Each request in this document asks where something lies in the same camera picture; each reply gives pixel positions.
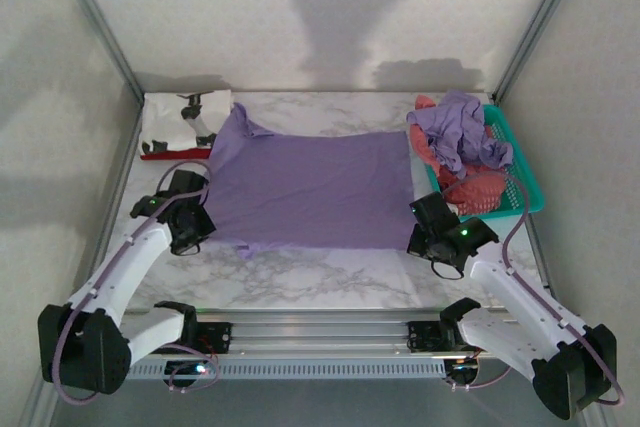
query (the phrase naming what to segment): green plastic basket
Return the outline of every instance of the green plastic basket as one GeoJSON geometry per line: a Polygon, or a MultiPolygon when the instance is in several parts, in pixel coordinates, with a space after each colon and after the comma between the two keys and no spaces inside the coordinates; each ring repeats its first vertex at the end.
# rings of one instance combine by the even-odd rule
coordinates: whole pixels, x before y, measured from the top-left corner
{"type": "MultiPolygon", "coordinates": [[[[527,189],[530,203],[529,212],[538,212],[542,210],[544,207],[544,196],[542,195],[542,191],[540,190],[540,187],[533,176],[533,172],[527,163],[527,159],[525,159],[513,132],[509,128],[509,124],[507,123],[507,119],[505,119],[504,114],[495,105],[485,105],[484,123],[491,127],[491,132],[495,139],[510,142],[513,146],[513,165],[507,167],[506,170],[509,174],[522,182],[527,189]]],[[[431,166],[425,164],[425,167],[427,168],[427,175],[429,176],[431,186],[436,192],[440,192],[441,189],[435,172],[431,166]]],[[[479,217],[481,219],[495,219],[498,217],[508,217],[510,215],[521,215],[523,211],[524,198],[522,197],[520,189],[518,189],[513,182],[507,180],[507,188],[502,194],[500,207],[492,212],[474,215],[473,217],[479,217]]],[[[471,216],[463,216],[462,219],[464,220],[469,217],[471,216]]]]}

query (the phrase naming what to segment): red cloth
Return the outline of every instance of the red cloth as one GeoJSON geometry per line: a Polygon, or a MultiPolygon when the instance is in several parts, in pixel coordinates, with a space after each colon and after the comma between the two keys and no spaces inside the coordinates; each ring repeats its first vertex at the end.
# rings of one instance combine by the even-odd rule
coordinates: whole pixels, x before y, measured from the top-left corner
{"type": "MultiPolygon", "coordinates": [[[[435,107],[435,105],[436,103],[426,95],[419,95],[416,98],[416,110],[435,107]]],[[[487,134],[491,136],[491,129],[488,126],[486,129],[487,134]]],[[[442,190],[459,180],[449,169],[440,165],[436,160],[435,154],[429,148],[426,135],[418,125],[413,124],[409,127],[409,140],[418,157],[425,164],[431,166],[435,172],[442,190]]],[[[485,165],[465,164],[465,167],[467,168],[467,175],[491,170],[485,165]]],[[[500,207],[502,193],[506,188],[507,185],[503,177],[497,175],[479,177],[465,182],[452,192],[449,192],[445,196],[445,200],[458,207],[459,215],[485,214],[500,207]]]]}
{"type": "Polygon", "coordinates": [[[190,160],[208,159],[211,149],[188,149],[188,150],[167,150],[159,154],[141,155],[142,160],[190,160]]]}

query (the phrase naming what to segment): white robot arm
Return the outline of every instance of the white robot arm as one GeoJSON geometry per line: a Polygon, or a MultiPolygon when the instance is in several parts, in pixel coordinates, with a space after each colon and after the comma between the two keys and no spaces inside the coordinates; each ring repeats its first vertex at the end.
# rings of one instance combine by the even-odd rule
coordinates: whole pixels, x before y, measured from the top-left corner
{"type": "Polygon", "coordinates": [[[613,385],[616,338],[604,325],[588,327],[506,255],[505,246],[480,219],[460,222],[440,193],[411,204],[418,223],[407,252],[454,267],[496,296],[517,323],[506,323],[471,299],[441,313],[448,348],[473,346],[533,383],[544,405],[571,418],[613,385]]]}
{"type": "MultiPolygon", "coordinates": [[[[195,309],[161,302],[121,325],[129,300],[155,259],[181,253],[206,239],[215,226],[200,204],[206,179],[176,171],[167,191],[143,197],[123,246],[102,263],[64,306],[47,306],[38,319],[45,380],[113,393],[129,367],[162,346],[194,343],[195,309]]],[[[616,339],[604,326],[589,328],[527,280],[505,257],[497,235],[481,220],[460,222],[439,193],[411,204],[418,221],[407,252],[453,266],[495,295],[518,323],[505,323],[471,299],[441,313],[447,349],[473,346],[491,352],[529,379],[542,402],[570,418],[598,401],[615,380],[616,339]]]]}
{"type": "Polygon", "coordinates": [[[129,367],[165,344],[194,343],[195,308],[160,302],[121,327],[133,293],[163,252],[197,247],[215,225],[200,203],[207,180],[174,172],[169,189],[134,206],[123,243],[63,306],[48,305],[38,318],[46,381],[100,393],[115,392],[129,367]]]}

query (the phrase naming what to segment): white marble tabletop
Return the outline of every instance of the white marble tabletop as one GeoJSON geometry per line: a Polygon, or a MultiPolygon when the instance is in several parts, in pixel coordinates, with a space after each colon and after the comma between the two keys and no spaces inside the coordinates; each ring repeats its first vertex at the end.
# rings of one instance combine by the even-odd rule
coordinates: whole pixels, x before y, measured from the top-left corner
{"type": "MultiPolygon", "coordinates": [[[[255,122],[277,132],[340,136],[406,130],[414,93],[238,93],[255,122]]],[[[428,94],[438,100],[443,94],[428,94]]],[[[485,95],[480,95],[488,102],[485,95]]],[[[109,249],[118,244],[129,211],[155,191],[172,162],[133,161],[109,249]]],[[[412,157],[416,198],[431,191],[423,164],[412,157]]],[[[516,217],[490,221],[501,238],[516,217]]],[[[540,281],[526,230],[512,240],[511,255],[540,281]]],[[[174,300],[198,309],[398,309],[441,308],[472,297],[500,307],[468,279],[437,278],[428,262],[404,252],[380,250],[280,250],[246,260],[226,245],[209,244],[194,256],[162,255],[135,292],[130,309],[174,300]]]]}

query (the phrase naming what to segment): folded white cloth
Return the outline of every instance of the folded white cloth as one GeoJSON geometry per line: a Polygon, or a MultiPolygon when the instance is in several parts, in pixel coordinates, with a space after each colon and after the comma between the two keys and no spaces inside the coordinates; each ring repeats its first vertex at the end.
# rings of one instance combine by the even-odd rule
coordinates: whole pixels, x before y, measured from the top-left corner
{"type": "Polygon", "coordinates": [[[230,90],[202,94],[145,94],[141,154],[211,148],[231,112],[230,90]]]}

